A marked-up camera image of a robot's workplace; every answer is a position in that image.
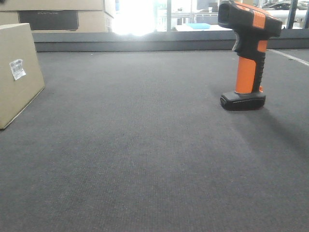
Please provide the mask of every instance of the scanner base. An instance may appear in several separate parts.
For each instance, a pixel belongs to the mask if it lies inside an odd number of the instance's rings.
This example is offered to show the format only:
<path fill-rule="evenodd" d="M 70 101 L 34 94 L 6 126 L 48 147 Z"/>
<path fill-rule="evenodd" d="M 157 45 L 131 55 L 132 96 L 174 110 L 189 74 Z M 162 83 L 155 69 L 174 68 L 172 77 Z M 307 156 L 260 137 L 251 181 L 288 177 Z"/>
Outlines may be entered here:
<path fill-rule="evenodd" d="M 228 92 L 221 95 L 221 105 L 226 110 L 257 110 L 261 108 L 266 100 L 266 95 L 261 92 L 236 93 Z"/>

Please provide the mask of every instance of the blue object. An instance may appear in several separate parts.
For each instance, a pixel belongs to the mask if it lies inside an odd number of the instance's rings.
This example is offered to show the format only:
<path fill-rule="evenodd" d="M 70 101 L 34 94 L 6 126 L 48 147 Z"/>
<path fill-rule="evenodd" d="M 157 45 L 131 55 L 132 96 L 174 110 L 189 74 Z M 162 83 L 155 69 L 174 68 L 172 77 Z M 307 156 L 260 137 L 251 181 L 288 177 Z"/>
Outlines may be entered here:
<path fill-rule="evenodd" d="M 209 29 L 211 25 L 208 23 L 186 23 L 186 25 L 192 27 L 193 29 Z"/>

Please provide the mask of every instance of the box stack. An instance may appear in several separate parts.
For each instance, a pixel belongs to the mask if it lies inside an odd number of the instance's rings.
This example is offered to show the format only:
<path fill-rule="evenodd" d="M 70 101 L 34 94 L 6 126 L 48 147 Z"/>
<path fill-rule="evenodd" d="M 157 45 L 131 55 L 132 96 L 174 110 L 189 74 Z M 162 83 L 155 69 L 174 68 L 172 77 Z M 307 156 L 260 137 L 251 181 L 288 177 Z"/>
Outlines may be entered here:
<path fill-rule="evenodd" d="M 30 23 L 32 32 L 111 32 L 114 0 L 6 0 L 0 25 Z"/>

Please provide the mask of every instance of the scanner trigger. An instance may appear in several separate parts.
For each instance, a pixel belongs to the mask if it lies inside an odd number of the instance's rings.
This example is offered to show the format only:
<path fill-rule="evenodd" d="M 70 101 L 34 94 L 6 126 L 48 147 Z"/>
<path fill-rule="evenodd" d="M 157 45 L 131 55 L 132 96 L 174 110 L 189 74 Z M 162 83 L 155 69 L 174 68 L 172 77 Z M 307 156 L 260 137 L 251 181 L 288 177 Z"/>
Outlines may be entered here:
<path fill-rule="evenodd" d="M 232 51 L 240 52 L 241 51 L 241 44 L 242 44 L 242 41 L 240 40 L 240 36 L 239 36 L 238 33 L 236 33 L 236 42 L 234 44 L 234 47 L 233 47 Z"/>

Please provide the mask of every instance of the barcode scanner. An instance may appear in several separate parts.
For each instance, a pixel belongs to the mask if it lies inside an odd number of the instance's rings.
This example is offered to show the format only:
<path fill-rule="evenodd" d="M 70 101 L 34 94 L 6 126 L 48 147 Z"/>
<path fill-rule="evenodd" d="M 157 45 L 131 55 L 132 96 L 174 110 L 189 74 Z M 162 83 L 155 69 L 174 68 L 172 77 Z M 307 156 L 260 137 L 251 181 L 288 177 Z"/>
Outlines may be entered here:
<path fill-rule="evenodd" d="M 235 91 L 221 95 L 222 107 L 226 110 L 261 108 L 266 99 L 261 81 L 267 41 L 272 36 L 280 36 L 282 22 L 262 9 L 224 0 L 219 6 L 218 24 L 236 33 L 233 51 L 239 56 Z"/>

